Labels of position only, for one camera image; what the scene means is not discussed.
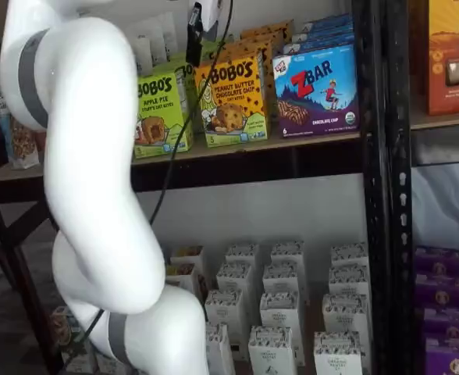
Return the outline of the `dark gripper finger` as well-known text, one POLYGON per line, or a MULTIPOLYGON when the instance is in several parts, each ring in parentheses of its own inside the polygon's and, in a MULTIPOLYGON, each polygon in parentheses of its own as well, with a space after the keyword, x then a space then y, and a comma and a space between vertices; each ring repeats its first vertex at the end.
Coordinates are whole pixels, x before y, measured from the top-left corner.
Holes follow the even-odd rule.
POLYGON ((186 61, 191 65, 199 65, 201 61, 201 40, 204 33, 201 10, 201 4, 195 2, 187 23, 186 61))

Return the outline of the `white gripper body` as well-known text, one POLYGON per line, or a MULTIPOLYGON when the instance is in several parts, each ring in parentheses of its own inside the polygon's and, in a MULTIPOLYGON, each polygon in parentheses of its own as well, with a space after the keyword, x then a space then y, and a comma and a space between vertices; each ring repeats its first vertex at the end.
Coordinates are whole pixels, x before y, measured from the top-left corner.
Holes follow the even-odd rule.
POLYGON ((219 27, 223 0, 200 0, 201 22, 205 33, 212 32, 219 27))

